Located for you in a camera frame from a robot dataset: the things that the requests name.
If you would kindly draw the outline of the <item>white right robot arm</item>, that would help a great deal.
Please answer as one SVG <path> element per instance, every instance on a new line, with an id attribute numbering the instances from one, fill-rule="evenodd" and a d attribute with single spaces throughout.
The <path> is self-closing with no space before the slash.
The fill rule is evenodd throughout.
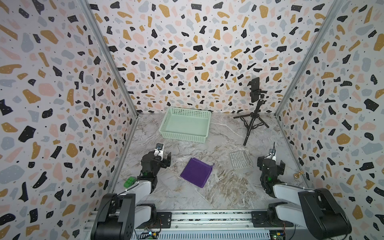
<path id="1" fill-rule="evenodd" d="M 263 227 L 305 227 L 317 240 L 347 237 L 352 225 L 341 206 L 326 188 L 307 189 L 279 180 L 285 163 L 276 163 L 273 155 L 259 157 L 261 186 L 266 194 L 278 200 L 265 211 L 254 213 L 253 224 Z"/>

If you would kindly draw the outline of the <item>grey striped dishcloth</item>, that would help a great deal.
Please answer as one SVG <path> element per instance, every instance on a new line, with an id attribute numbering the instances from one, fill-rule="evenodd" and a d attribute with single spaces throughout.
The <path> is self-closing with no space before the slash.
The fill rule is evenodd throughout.
<path id="1" fill-rule="evenodd" d="M 251 168 L 253 166 L 253 162 L 246 151 L 233 152 L 229 156 L 234 170 Z"/>

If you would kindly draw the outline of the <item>purple cloth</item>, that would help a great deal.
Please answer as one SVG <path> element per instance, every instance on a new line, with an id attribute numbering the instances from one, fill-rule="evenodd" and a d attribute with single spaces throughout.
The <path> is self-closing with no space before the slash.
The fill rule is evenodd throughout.
<path id="1" fill-rule="evenodd" d="M 196 158 L 191 158 L 180 177 L 199 188 L 203 188 L 213 171 L 213 167 L 214 165 L 208 165 Z"/>

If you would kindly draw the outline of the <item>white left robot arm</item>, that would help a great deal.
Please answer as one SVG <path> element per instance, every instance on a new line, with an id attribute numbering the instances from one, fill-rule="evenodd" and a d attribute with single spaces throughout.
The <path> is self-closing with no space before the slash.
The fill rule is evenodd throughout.
<path id="1" fill-rule="evenodd" d="M 160 169 L 170 167 L 171 161 L 172 154 L 165 156 L 163 150 L 150 151 L 144 155 L 136 182 L 119 194 L 103 196 L 90 239 L 129 240 L 140 225 L 155 224 L 156 206 L 139 202 L 155 190 Z"/>

